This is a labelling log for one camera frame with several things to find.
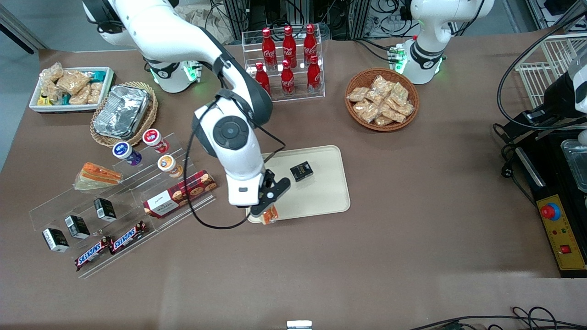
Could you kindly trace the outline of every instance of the coca-cola bottle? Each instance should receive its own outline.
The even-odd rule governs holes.
[[[316,36],[314,24],[306,25],[306,39],[303,40],[303,62],[306,68],[310,65],[310,57],[316,55]]]
[[[310,94],[320,92],[320,67],[316,55],[310,57],[310,66],[308,66],[308,92]]]
[[[257,74],[255,74],[255,80],[267,91],[267,94],[271,96],[271,87],[269,87],[269,76],[263,71],[263,63],[257,62]]]
[[[281,63],[284,66],[284,70],[281,72],[281,89],[285,97],[292,97],[295,93],[294,73],[291,71],[288,60],[284,59]]]
[[[284,27],[285,38],[283,47],[284,59],[289,61],[289,65],[291,65],[292,68],[295,68],[298,65],[298,60],[296,59],[295,40],[294,37],[292,37],[293,31],[294,29],[289,25]]]
[[[263,33],[261,50],[263,51],[267,71],[277,71],[277,54],[275,53],[275,42],[271,39],[271,30],[264,28],[261,33]]]

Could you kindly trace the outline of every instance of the white plastic tray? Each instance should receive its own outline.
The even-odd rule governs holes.
[[[305,161],[313,175],[296,182],[289,169]],[[291,181],[291,188],[275,203],[279,220],[344,212],[350,207],[345,168],[337,146],[282,151],[265,166],[275,173],[275,180],[287,177]],[[249,217],[249,221],[262,222],[255,217]]]
[[[29,107],[36,112],[42,113],[67,113],[67,112],[88,112],[90,110],[95,110],[98,108],[98,105],[104,101],[104,98],[108,94],[110,90],[110,85],[112,84],[112,79],[114,78],[114,71],[107,66],[89,66],[86,68],[63,68],[64,70],[79,70],[79,71],[106,71],[106,77],[104,77],[104,86],[102,86],[102,91],[100,92],[100,98],[98,98],[98,103],[95,105],[65,105],[65,106],[39,106],[37,105],[37,101],[39,100],[39,96],[41,96],[41,80],[37,80],[37,85],[35,87],[35,91],[33,92],[33,96],[31,101],[29,102]]]

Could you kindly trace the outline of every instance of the floor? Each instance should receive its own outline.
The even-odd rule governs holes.
[[[180,3],[194,3],[183,0]],[[467,35],[514,33],[504,7],[508,1],[520,32],[535,30],[524,0],[495,0],[489,15],[478,19]],[[86,21],[81,0],[0,0],[50,48],[66,51],[123,49],[105,42]],[[0,33],[0,171],[35,87],[39,72],[36,55],[29,55]]]

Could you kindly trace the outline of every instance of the woven bread basket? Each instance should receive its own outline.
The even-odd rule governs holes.
[[[377,126],[375,124],[367,123],[356,114],[355,110],[353,109],[354,103],[349,101],[346,98],[346,96],[348,94],[350,94],[353,91],[353,89],[355,89],[357,87],[371,88],[371,84],[375,81],[375,78],[378,75],[381,75],[381,77],[384,77],[386,80],[388,80],[390,82],[401,83],[402,86],[404,86],[404,88],[406,88],[407,91],[409,92],[408,100],[414,106],[414,112],[410,116],[407,117],[405,122],[403,122],[403,123],[393,122],[393,123],[385,125],[385,126]],[[399,73],[397,73],[391,69],[386,69],[386,68],[367,69],[367,70],[364,70],[364,71],[357,73],[354,77],[352,77],[348,86],[346,87],[345,103],[346,103],[346,109],[349,111],[349,114],[359,124],[363,125],[364,127],[369,128],[369,129],[380,131],[380,132],[390,132],[390,131],[399,130],[402,127],[405,127],[406,125],[411,123],[412,120],[414,120],[414,118],[418,114],[418,109],[420,108],[420,98],[418,97],[418,91],[416,90],[416,87],[414,86],[414,84],[412,84],[411,81],[409,81],[406,77],[400,75]]]
[[[155,118],[157,117],[157,105],[158,105],[157,97],[155,96],[155,91],[151,88],[151,86],[149,86],[145,83],[127,82],[127,83],[123,83],[121,85],[144,89],[151,96],[151,99],[149,100],[149,105],[147,106],[147,110],[145,111],[145,114],[143,116],[143,120],[139,126],[139,130],[137,131],[137,133],[133,137],[126,140],[126,142],[128,142],[131,146],[135,146],[139,142],[141,142],[141,140],[143,139],[143,133],[146,132],[149,128],[151,128],[151,125],[155,122]],[[90,122],[90,133],[92,134],[92,138],[96,142],[100,143],[102,146],[113,147],[116,143],[118,143],[122,140],[115,139],[114,137],[99,135],[98,133],[96,133],[96,131],[94,129],[94,121],[96,120],[97,115],[102,111],[102,109],[104,109],[104,105],[106,104],[107,101],[108,101],[108,96],[106,96],[106,98],[104,98],[104,101],[102,101],[102,103],[100,103],[100,106],[98,106],[98,109],[96,109],[96,112],[94,112],[94,115],[92,116],[92,122]]]

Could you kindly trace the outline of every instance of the brown tablecloth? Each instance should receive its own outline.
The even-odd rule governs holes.
[[[364,129],[343,102],[349,79],[384,65],[353,42],[325,43],[326,97],[274,107],[266,128],[288,149],[337,145],[349,186],[345,213],[245,224],[229,231],[187,218],[87,280],[46,248],[28,212],[68,189],[86,161],[114,163],[89,134],[90,114],[27,110],[0,175],[0,324],[5,329],[407,329],[466,314],[536,304],[587,322],[587,280],[559,279],[533,206],[500,176],[503,122],[495,91],[540,33],[453,38],[442,71],[418,86],[418,117],[394,133]],[[240,59],[240,48],[231,49]],[[41,67],[110,66],[117,82],[157,91],[155,127],[185,144],[193,110],[219,87],[162,92],[137,52],[41,53]],[[523,109],[519,88],[504,106]],[[277,144],[257,133],[264,152]],[[194,146],[220,182],[202,218],[232,224],[222,167]]]

